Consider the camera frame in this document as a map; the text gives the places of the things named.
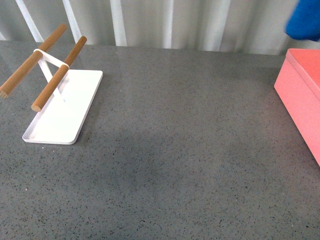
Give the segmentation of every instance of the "white corrugated wall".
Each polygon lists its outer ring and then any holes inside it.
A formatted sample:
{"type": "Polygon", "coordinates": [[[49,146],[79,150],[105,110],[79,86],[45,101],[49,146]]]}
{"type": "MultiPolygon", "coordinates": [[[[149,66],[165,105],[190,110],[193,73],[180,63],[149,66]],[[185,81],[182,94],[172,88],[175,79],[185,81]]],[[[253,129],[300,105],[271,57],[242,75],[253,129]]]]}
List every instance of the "white corrugated wall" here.
{"type": "Polygon", "coordinates": [[[90,45],[282,55],[320,49],[284,33],[296,0],[2,0],[0,40],[42,42],[69,27],[61,42],[81,35],[90,45]]]}

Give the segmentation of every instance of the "bird perch stand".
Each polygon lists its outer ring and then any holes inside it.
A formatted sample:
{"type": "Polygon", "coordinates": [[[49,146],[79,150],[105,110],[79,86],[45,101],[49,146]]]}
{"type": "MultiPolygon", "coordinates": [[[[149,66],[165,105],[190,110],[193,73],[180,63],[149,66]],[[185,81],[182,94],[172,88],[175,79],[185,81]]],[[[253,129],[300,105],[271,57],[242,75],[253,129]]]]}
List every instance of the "bird perch stand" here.
{"type": "Polygon", "coordinates": [[[22,136],[25,142],[74,144],[103,77],[98,70],[69,69],[87,41],[84,36],[65,61],[46,53],[66,29],[61,24],[0,87],[0,97],[7,98],[37,63],[48,82],[31,106],[38,113],[22,136]],[[47,62],[59,68],[54,75],[47,62]]]}

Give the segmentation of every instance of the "white rectangular base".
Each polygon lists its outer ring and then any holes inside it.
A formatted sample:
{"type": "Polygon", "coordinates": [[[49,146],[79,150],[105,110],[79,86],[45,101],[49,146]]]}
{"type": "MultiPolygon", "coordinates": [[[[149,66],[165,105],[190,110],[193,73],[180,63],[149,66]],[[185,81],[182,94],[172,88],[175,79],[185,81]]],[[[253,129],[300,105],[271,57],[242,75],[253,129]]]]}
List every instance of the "white rectangular base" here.
{"type": "Polygon", "coordinates": [[[97,70],[69,70],[57,88],[61,96],[51,96],[22,139],[38,144],[74,144],[102,76],[97,70]]]}

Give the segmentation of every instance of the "pink box lid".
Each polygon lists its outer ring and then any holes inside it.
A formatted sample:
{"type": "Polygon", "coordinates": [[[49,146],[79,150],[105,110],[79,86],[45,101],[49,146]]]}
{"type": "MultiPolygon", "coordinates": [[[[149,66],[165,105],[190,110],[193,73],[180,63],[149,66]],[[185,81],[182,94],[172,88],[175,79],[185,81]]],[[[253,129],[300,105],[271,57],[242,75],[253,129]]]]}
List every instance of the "pink box lid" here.
{"type": "Polygon", "coordinates": [[[290,48],[286,58],[320,101],[320,50],[290,48]]]}

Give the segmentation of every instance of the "wooden dowel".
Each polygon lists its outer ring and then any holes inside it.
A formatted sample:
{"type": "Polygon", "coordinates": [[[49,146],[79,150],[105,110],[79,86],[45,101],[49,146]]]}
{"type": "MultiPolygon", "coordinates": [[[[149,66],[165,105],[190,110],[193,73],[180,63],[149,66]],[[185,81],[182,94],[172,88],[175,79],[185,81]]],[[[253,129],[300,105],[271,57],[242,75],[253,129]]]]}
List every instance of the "wooden dowel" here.
{"type": "MultiPolygon", "coordinates": [[[[66,31],[67,26],[61,24],[58,28],[38,47],[38,49],[46,52],[66,31]]],[[[8,78],[5,83],[0,86],[0,97],[7,98],[12,90],[22,81],[22,79],[30,72],[30,70],[43,57],[39,51],[35,51],[27,58],[26,61],[8,78]]]]}
{"type": "MultiPolygon", "coordinates": [[[[64,62],[68,64],[69,67],[78,56],[86,41],[87,38],[85,36],[82,36],[65,59],[64,62]]],[[[45,106],[50,96],[54,93],[55,89],[58,87],[59,83],[64,78],[68,70],[69,68],[66,65],[62,65],[61,67],[59,67],[59,69],[53,75],[52,79],[48,82],[48,84],[44,87],[40,95],[32,104],[31,109],[33,111],[40,112],[42,110],[42,108],[45,106]]]]}

